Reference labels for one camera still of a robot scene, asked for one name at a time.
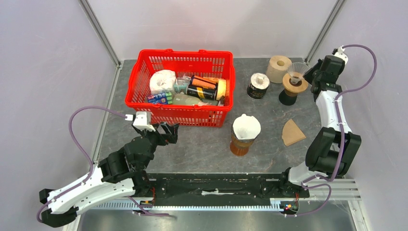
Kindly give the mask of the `clear glass dripper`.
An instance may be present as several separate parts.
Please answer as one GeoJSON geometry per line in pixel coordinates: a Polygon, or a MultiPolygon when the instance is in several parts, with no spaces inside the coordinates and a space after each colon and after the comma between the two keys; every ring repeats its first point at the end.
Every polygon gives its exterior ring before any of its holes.
{"type": "Polygon", "coordinates": [[[288,66],[287,73],[290,76],[289,82],[298,86],[301,84],[302,79],[304,79],[304,74],[308,71],[308,65],[301,62],[295,62],[288,66]]]}

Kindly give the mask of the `brown paper coffee filter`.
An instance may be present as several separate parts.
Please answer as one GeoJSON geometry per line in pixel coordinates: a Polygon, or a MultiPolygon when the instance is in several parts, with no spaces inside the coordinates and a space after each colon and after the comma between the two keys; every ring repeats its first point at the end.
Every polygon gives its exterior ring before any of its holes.
{"type": "Polygon", "coordinates": [[[288,120],[282,129],[282,140],[284,145],[290,146],[304,139],[306,139],[306,136],[296,123],[292,119],[288,120]]]}

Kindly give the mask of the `white paper coffee filter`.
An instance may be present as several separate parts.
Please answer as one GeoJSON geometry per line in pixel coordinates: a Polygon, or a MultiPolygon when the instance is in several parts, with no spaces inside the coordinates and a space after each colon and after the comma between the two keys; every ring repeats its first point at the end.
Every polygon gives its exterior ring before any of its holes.
{"type": "Polygon", "coordinates": [[[260,134],[261,125],[254,116],[242,114],[234,120],[232,131],[239,140],[253,140],[260,134]]]}

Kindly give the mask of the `dark glass coffee dripper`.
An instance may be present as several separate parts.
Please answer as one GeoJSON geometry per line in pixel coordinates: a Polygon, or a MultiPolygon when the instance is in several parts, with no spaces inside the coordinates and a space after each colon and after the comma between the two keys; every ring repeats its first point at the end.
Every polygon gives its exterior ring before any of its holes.
{"type": "Polygon", "coordinates": [[[260,134],[260,130],[252,128],[231,128],[231,142],[237,143],[238,146],[252,143],[260,134]]]}

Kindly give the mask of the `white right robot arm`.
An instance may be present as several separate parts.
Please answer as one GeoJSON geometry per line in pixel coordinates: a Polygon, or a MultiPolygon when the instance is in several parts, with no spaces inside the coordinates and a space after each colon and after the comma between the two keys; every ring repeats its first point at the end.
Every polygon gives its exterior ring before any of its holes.
{"type": "Polygon", "coordinates": [[[284,197],[294,197],[313,179],[333,181],[349,170],[361,145],[361,137],[348,126],[342,107],[342,88],[337,79],[348,57],[344,53],[327,55],[311,68],[290,75],[292,86],[299,82],[311,85],[318,107],[321,129],[309,146],[305,162],[288,168],[281,174],[278,191],[284,197]]]}

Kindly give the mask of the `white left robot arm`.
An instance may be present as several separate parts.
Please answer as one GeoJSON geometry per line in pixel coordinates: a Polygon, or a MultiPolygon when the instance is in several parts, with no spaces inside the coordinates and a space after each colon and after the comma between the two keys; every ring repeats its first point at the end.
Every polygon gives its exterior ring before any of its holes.
{"type": "Polygon", "coordinates": [[[39,199],[43,206],[37,214],[38,221],[58,228],[110,200],[150,196],[153,186],[146,168],[158,146],[177,143],[178,129],[178,124],[166,122],[153,124],[150,129],[135,128],[138,137],[92,165],[85,176],[57,190],[41,190],[39,199]]]}

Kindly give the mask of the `amber glass coffee server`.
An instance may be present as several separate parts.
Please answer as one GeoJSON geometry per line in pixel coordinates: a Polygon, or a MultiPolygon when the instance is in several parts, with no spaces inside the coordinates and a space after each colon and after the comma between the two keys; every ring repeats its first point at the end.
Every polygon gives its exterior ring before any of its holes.
{"type": "Polygon", "coordinates": [[[251,142],[242,142],[239,140],[233,140],[230,143],[230,151],[236,156],[244,156],[248,153],[250,146],[253,144],[251,142]]]}

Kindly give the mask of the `dark bottle maroon cap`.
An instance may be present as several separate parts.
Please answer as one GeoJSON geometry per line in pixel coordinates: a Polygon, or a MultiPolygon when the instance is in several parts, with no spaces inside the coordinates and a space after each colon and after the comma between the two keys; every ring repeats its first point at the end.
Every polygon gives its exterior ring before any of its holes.
{"type": "Polygon", "coordinates": [[[295,104],[298,94],[299,93],[294,93],[294,92],[291,92],[291,91],[288,91],[288,90],[284,89],[279,94],[279,101],[283,105],[291,106],[291,105],[295,104]]]}

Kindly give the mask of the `beige toilet paper roll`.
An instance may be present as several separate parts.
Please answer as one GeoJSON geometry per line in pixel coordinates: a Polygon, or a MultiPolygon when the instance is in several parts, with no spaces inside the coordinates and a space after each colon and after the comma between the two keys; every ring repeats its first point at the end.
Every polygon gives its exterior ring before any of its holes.
{"type": "Polygon", "coordinates": [[[292,64],[292,61],[281,55],[272,56],[267,67],[266,76],[270,82],[280,84],[283,77],[287,74],[288,67],[292,64]]]}

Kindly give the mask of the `pale green lotion bottle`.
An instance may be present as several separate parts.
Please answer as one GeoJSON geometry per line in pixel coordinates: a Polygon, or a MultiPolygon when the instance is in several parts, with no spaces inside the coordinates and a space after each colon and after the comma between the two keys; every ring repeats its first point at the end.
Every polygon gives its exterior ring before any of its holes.
{"type": "Polygon", "coordinates": [[[218,106],[218,101],[200,99],[194,96],[177,93],[172,100],[173,105],[197,105],[197,106],[218,106]]]}

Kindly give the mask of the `blue green small box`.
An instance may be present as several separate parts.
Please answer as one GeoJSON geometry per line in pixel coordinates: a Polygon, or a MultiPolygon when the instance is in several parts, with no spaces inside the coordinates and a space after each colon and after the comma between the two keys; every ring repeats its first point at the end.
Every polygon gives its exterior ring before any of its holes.
{"type": "Polygon", "coordinates": [[[173,104],[173,94],[170,91],[164,91],[147,96],[147,102],[153,104],[173,104]]]}

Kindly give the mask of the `red plastic shopping basket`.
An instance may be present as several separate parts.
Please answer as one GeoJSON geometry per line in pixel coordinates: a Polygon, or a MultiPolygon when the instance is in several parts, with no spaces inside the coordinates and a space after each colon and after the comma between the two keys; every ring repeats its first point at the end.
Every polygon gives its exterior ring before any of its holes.
{"type": "Polygon", "coordinates": [[[183,126],[223,126],[228,112],[233,107],[235,69],[233,54],[229,51],[174,51],[141,50],[129,80],[124,102],[135,111],[152,113],[152,122],[178,123],[183,126]],[[187,74],[216,77],[226,80],[226,95],[223,106],[165,105],[148,103],[150,79],[160,70],[172,70],[177,75],[187,74]]]}

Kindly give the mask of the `teal sponge package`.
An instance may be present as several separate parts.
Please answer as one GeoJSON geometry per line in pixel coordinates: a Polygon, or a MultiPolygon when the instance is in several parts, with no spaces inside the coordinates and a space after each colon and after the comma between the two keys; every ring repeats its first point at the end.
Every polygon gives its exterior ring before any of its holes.
{"type": "Polygon", "coordinates": [[[187,87],[190,85],[191,77],[183,76],[176,78],[173,85],[175,93],[186,93],[187,87]]]}

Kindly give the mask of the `black wrapped tissue roll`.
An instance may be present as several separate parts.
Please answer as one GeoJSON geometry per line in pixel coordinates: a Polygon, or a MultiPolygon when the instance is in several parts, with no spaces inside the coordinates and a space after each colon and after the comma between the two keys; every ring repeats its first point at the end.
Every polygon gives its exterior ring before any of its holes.
{"type": "Polygon", "coordinates": [[[250,77],[250,83],[247,87],[247,95],[255,100],[262,99],[270,86],[269,78],[262,73],[254,73],[250,77]]]}

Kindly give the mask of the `black yellow can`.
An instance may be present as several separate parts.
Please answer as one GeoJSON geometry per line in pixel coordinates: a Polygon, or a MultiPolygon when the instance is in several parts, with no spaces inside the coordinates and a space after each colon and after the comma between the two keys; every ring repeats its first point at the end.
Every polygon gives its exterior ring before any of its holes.
{"type": "Polygon", "coordinates": [[[186,88],[186,94],[200,99],[216,100],[216,89],[207,89],[195,85],[189,85],[186,88]]]}

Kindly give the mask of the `white wrapped tissue roll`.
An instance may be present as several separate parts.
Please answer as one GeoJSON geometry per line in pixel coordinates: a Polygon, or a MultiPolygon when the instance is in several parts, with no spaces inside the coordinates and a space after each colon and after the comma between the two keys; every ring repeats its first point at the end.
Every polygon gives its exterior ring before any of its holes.
{"type": "Polygon", "coordinates": [[[176,73],[172,70],[160,70],[155,72],[149,82],[151,94],[159,94],[166,91],[174,91],[176,73]]]}

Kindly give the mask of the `orange navy can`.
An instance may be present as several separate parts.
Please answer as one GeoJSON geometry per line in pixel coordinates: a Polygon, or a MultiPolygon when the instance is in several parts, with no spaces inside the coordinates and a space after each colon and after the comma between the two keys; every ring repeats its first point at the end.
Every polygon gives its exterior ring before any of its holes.
{"type": "Polygon", "coordinates": [[[204,77],[197,76],[197,75],[193,75],[191,77],[190,84],[197,86],[197,87],[205,88],[205,89],[214,90],[217,88],[217,82],[206,79],[204,77]]]}

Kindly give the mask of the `yellow sponge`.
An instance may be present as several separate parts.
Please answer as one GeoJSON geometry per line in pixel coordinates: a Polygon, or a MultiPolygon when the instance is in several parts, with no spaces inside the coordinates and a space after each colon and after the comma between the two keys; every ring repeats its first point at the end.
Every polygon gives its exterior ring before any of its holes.
{"type": "Polygon", "coordinates": [[[217,83],[216,100],[219,101],[226,94],[227,81],[225,79],[219,79],[217,83]]]}

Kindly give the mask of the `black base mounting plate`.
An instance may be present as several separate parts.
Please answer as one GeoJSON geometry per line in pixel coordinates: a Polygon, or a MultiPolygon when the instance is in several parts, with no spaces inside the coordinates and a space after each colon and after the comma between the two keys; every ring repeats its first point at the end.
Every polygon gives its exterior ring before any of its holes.
{"type": "Polygon", "coordinates": [[[272,198],[309,198],[308,190],[276,173],[149,173],[144,189],[130,196],[155,206],[256,206],[272,198]]]}

